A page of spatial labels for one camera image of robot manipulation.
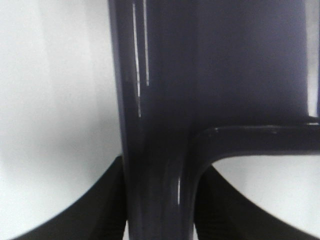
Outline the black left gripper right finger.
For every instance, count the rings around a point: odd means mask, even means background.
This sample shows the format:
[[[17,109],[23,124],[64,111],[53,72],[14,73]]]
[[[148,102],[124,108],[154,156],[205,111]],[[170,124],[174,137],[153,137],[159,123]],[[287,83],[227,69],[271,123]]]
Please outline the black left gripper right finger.
[[[313,240],[248,200],[210,166],[197,188],[194,224],[200,240]]]

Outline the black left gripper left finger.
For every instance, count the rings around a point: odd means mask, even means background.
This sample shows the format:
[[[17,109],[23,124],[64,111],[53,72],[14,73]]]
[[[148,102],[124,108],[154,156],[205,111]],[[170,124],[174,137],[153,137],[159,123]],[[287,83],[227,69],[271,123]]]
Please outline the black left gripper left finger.
[[[122,157],[74,204],[20,240],[121,240],[127,221]]]

